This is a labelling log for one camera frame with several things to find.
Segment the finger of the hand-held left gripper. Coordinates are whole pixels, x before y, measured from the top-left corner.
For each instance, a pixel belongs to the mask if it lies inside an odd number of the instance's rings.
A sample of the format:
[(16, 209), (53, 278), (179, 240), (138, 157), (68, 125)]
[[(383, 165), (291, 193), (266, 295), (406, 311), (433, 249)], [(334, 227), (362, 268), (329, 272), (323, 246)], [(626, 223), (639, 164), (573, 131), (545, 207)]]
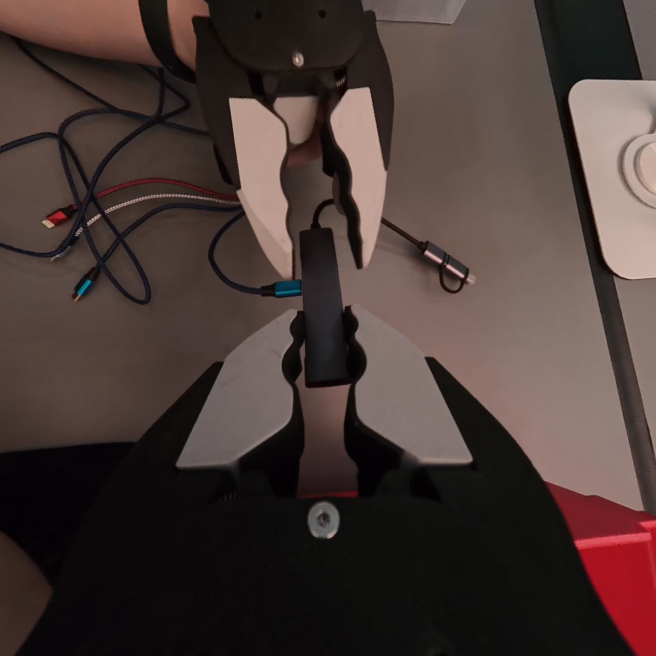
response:
[(333, 169), (332, 192), (346, 219), (357, 269), (368, 267), (377, 243), (387, 169), (369, 87), (347, 90), (324, 123), (324, 154)]
[(282, 182), (289, 159), (289, 127), (255, 97), (231, 95), (228, 105), (240, 180), (237, 196), (268, 262), (289, 281), (295, 276), (295, 246)]

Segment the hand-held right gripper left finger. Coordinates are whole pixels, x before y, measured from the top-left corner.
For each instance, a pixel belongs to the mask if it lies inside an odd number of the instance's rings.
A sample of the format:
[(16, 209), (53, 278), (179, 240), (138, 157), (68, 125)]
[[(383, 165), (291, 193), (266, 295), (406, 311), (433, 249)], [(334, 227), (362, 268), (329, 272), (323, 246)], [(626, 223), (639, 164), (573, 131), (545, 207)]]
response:
[(304, 418), (297, 380), (304, 333), (303, 313), (287, 310), (226, 357), (178, 457), (178, 469), (299, 464)]

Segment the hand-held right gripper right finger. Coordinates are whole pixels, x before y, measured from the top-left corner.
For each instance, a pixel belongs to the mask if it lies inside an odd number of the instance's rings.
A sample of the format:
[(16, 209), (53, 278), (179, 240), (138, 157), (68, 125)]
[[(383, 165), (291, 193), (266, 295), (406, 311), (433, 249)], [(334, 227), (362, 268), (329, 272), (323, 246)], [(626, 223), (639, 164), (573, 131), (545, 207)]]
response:
[(471, 452), (422, 351), (360, 304), (346, 309), (344, 441), (359, 466), (468, 466)]

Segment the grey usb hub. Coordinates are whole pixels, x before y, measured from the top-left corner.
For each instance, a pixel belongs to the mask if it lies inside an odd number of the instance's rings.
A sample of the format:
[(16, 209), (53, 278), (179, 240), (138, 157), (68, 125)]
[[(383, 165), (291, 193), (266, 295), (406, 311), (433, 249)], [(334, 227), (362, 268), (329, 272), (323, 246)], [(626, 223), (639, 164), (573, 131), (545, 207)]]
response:
[(310, 228), (301, 231), (300, 264), (305, 336), (305, 382), (308, 388), (349, 384), (349, 328), (344, 320), (339, 266), (331, 228), (320, 216), (333, 206), (322, 201)]

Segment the red plastic bin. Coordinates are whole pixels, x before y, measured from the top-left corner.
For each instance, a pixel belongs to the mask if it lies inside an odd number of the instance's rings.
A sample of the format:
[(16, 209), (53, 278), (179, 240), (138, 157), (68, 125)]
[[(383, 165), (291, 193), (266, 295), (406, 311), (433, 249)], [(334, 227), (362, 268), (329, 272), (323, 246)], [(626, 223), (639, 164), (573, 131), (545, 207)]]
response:
[[(567, 523), (573, 542), (585, 566), (596, 595), (603, 603), (635, 655), (655, 654), (655, 517), (646, 512), (630, 510), (599, 496), (586, 496), (574, 491), (546, 484)], [(537, 655), (528, 645), (521, 645), (520, 638), (528, 637), (528, 629), (518, 625), (513, 628), (520, 634), (509, 634), (502, 642), (493, 641), (492, 632), (498, 626), (493, 611), (501, 610), (500, 602), (510, 602), (508, 584), (496, 583), (491, 576), (500, 578), (491, 567), (489, 550), (483, 551), (483, 538), (479, 529), (481, 520), (474, 527), (446, 529), (447, 546), (454, 554), (464, 556), (455, 574), (449, 574), (449, 582), (455, 584), (455, 592), (465, 602), (477, 601), (474, 593), (482, 592), (488, 601), (475, 614), (463, 605), (449, 604), (449, 611), (456, 611), (458, 625), (449, 623), (449, 646), (444, 655)], [(302, 644), (297, 653), (310, 654), (311, 642), (316, 643), (318, 653), (339, 653), (339, 638), (364, 641), (364, 625), (371, 625), (376, 633), (390, 628), (392, 620), (374, 619), (374, 612), (381, 611), (384, 602), (392, 602), (393, 593), (387, 590), (372, 591), (386, 586), (388, 577), (373, 571), (367, 578), (358, 576), (353, 590), (349, 577), (338, 572), (338, 565), (351, 565), (346, 554), (339, 554), (336, 562), (329, 563), (327, 571), (323, 563), (312, 572), (312, 563), (294, 562), (297, 571), (289, 572), (289, 578), (281, 583), (276, 613), (279, 622), (289, 625), (286, 632)]]

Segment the person's left forearm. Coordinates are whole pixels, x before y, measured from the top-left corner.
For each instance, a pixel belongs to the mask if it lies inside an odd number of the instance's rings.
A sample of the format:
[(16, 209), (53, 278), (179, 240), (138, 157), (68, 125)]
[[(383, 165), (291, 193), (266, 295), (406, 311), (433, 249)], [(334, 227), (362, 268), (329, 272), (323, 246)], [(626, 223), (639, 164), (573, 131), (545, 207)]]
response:
[(2, 1), (1, 30), (71, 54), (159, 64), (137, 1)]

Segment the clear plastic container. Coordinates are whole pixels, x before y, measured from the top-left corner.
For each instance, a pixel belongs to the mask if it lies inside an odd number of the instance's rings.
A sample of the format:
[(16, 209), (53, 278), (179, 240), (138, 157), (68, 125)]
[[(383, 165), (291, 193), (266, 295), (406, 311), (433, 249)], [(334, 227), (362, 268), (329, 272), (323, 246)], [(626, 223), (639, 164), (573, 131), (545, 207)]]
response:
[(362, 1), (378, 21), (452, 25), (465, 1)]

